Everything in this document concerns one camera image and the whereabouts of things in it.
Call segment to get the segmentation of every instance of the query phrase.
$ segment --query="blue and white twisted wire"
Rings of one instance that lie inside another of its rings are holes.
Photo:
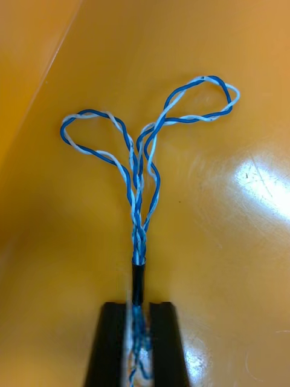
[[[167,113],[178,103],[178,101],[183,97],[186,91],[194,86],[200,85],[204,82],[211,82],[214,85],[220,86],[225,93],[227,99],[227,105],[218,112],[208,113],[204,115],[184,115],[182,117],[168,117]],[[232,100],[230,97],[229,90],[234,91],[235,98]],[[157,135],[160,129],[163,126],[175,125],[177,123],[194,123],[198,121],[212,122],[219,117],[229,114],[233,109],[233,106],[237,103],[240,98],[240,92],[234,86],[225,83],[222,79],[217,76],[201,76],[194,78],[189,81],[184,86],[181,86],[174,90],[167,98],[164,108],[160,116],[158,117],[155,123],[150,123],[146,125],[136,141],[137,153],[134,149],[134,141],[127,132],[126,125],[122,120],[117,117],[114,117],[110,112],[101,112],[94,109],[85,109],[80,111],[77,114],[71,114],[66,116],[62,121],[62,126],[60,128],[60,135],[63,141],[77,151],[86,154],[94,155],[101,160],[112,164],[118,168],[123,177],[123,180],[127,188],[127,199],[131,206],[131,218],[133,223],[132,231],[132,242],[133,242],[133,258],[132,262],[135,265],[143,265],[146,262],[146,232],[149,227],[149,222],[152,214],[154,213],[160,192],[160,174],[153,163],[153,157],[156,150]],[[68,135],[66,128],[70,125],[75,119],[91,119],[96,117],[103,117],[112,121],[114,126],[123,134],[125,144],[129,151],[129,166],[132,172],[132,181],[133,186],[131,185],[131,174],[111,153],[106,151],[94,151],[91,148],[86,146],[76,144],[72,138]],[[144,160],[143,154],[147,160],[147,171],[149,175],[153,178],[155,183],[155,191],[149,206],[148,214],[142,222],[141,218],[141,205],[142,205],[142,194],[144,189],[144,178],[143,178],[143,168]],[[130,385],[134,385],[134,377],[137,370],[137,367],[140,367],[143,377],[146,379],[149,378],[149,375],[144,370],[144,367],[139,359],[141,347],[145,346],[149,348],[148,341],[146,340],[146,324],[140,307],[133,306],[133,354],[135,357],[135,366],[130,374],[129,380]]]

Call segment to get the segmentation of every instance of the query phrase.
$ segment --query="glossy orange surface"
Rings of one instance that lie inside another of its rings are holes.
[[[79,2],[0,3],[0,167]]]
[[[146,297],[178,307],[193,385],[289,386],[289,11],[284,0],[83,3],[1,174],[1,386],[81,386],[99,308],[131,286],[121,177],[65,145],[62,118],[110,110],[136,138],[200,74],[242,97],[214,123],[160,133]],[[223,104],[200,86],[174,112]],[[108,122],[70,134],[126,162]]]

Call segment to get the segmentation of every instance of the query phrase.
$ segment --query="cable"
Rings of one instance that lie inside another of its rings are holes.
[[[210,82],[214,85],[221,87],[222,91],[225,94],[227,104],[220,111],[212,112],[204,115],[184,115],[182,117],[168,117],[169,111],[181,100],[183,95],[194,86],[198,86],[204,82]],[[236,96],[232,100],[229,90],[232,90]],[[114,165],[118,168],[121,173],[121,176],[126,185],[126,195],[128,202],[131,207],[131,218],[133,224],[132,230],[132,243],[133,243],[133,257],[132,264],[136,268],[141,266],[143,267],[142,273],[144,271],[144,265],[146,263],[146,232],[148,231],[150,219],[154,213],[156,206],[159,200],[160,194],[160,174],[156,168],[153,158],[156,151],[157,136],[163,126],[175,125],[177,123],[195,123],[198,121],[212,122],[217,120],[223,115],[229,114],[233,106],[237,103],[240,98],[240,92],[237,88],[232,85],[225,83],[221,78],[217,76],[200,76],[192,79],[186,85],[180,86],[175,89],[166,99],[163,111],[159,115],[156,122],[149,123],[142,130],[141,134],[136,141],[136,150],[134,149],[134,141],[127,132],[126,125],[122,120],[112,115],[110,112],[101,112],[94,109],[84,109],[77,114],[70,114],[66,116],[60,128],[60,135],[65,143],[71,145],[75,150],[85,154],[85,155],[94,155],[101,160]],[[72,138],[67,133],[67,127],[76,119],[93,119],[93,118],[105,118],[109,119],[115,128],[123,134],[123,138],[126,144],[126,147],[129,151],[129,166],[130,171],[124,167],[111,153],[100,150],[93,150],[86,146],[75,143]],[[141,217],[141,206],[142,206],[142,194],[144,190],[144,160],[143,155],[147,160],[147,171],[148,174],[153,178],[155,184],[155,191],[150,202],[149,210],[147,216],[142,221]],[[129,376],[130,387],[134,385],[134,378],[137,372],[138,367],[140,368],[141,374],[145,379],[149,379],[150,375],[144,369],[144,366],[140,360],[140,351],[142,347],[146,347],[147,350],[150,350],[150,338],[147,333],[146,323],[141,309],[141,304],[143,300],[143,294],[136,298],[139,301],[136,304],[132,305],[132,335],[133,335],[133,347],[132,353],[134,355],[134,367]]]

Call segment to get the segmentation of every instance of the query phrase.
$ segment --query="blue wire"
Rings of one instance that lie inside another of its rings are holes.
[[[227,100],[227,106],[224,107],[220,111],[207,113],[204,115],[187,115],[183,117],[167,117],[168,112],[178,103],[178,101],[182,98],[184,93],[195,86],[198,86],[204,82],[211,82],[215,85],[218,85],[221,87],[222,91],[225,94],[226,100]],[[231,99],[229,89],[233,90],[236,93],[236,97],[234,100]],[[160,192],[160,185],[161,185],[161,178],[160,174],[158,172],[158,169],[156,168],[154,162],[153,162],[153,155],[156,149],[156,140],[157,135],[160,132],[161,128],[163,126],[167,125],[175,125],[177,123],[195,123],[198,121],[213,121],[216,120],[219,117],[222,117],[223,115],[229,114],[233,106],[237,103],[239,100],[240,93],[239,91],[225,83],[221,78],[217,76],[202,76],[197,77],[186,85],[180,86],[177,89],[173,90],[172,93],[168,96],[168,98],[165,101],[164,108],[160,116],[158,117],[158,120],[156,123],[152,123],[147,125],[139,135],[136,141],[136,149],[137,149],[137,155],[134,151],[134,143],[131,137],[129,136],[127,132],[126,125],[122,120],[120,120],[117,117],[114,117],[111,113],[101,112],[94,109],[84,109],[81,110],[77,114],[69,115],[66,118],[64,118],[63,123],[60,128],[60,135],[62,140],[68,144],[73,146],[78,151],[84,153],[84,154],[91,154],[99,159],[116,166],[120,173],[122,174],[122,177],[126,183],[127,188],[127,199],[131,206],[131,217],[133,222],[133,231],[132,231],[132,242],[133,242],[133,257],[132,262],[137,265],[142,265],[146,262],[146,232],[148,231],[149,223],[151,216],[156,209],[158,199],[159,199],[159,192]],[[123,138],[125,141],[125,144],[127,146],[127,149],[129,151],[129,164],[132,171],[132,181],[133,186],[136,190],[136,193],[133,193],[132,187],[131,187],[131,175],[130,172],[126,167],[124,167],[122,164],[119,163],[119,161],[110,153],[105,151],[94,151],[91,148],[88,148],[86,146],[75,144],[72,139],[69,137],[68,133],[66,132],[66,128],[68,125],[70,125],[75,119],[90,119],[93,117],[103,117],[105,119],[110,119],[115,127],[123,134]],[[144,178],[143,178],[143,169],[144,169],[144,161],[143,161],[143,154],[147,160],[147,170],[149,175],[154,179],[155,183],[155,191],[153,193],[152,200],[149,205],[149,210],[146,216],[146,219],[142,223],[141,220],[141,205],[142,205],[142,193],[144,188]],[[146,331],[146,323],[144,320],[144,316],[142,313],[141,306],[137,307],[133,305],[132,307],[132,315],[133,315],[133,323],[132,323],[132,332],[133,332],[133,354],[134,354],[134,361],[135,366],[133,370],[130,373],[129,376],[129,382],[130,387],[133,387],[134,385],[134,377],[136,375],[137,367],[140,367],[140,371],[145,379],[150,379],[152,376],[149,375],[146,370],[144,369],[143,363],[140,360],[140,351],[141,348],[144,347],[148,351],[150,351],[150,338],[148,336],[148,333]]]

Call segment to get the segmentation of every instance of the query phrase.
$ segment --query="orange surface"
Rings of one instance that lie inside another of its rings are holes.
[[[0,3],[0,167],[79,2]]]
[[[1,174],[1,386],[81,386],[99,307],[131,283],[121,177],[66,146],[62,118],[107,109],[136,137],[200,74],[242,98],[224,119],[160,133],[146,297],[178,307],[195,386],[289,386],[289,11],[284,0],[83,3]],[[223,103],[201,86],[175,112]],[[107,122],[70,133],[127,158]]]

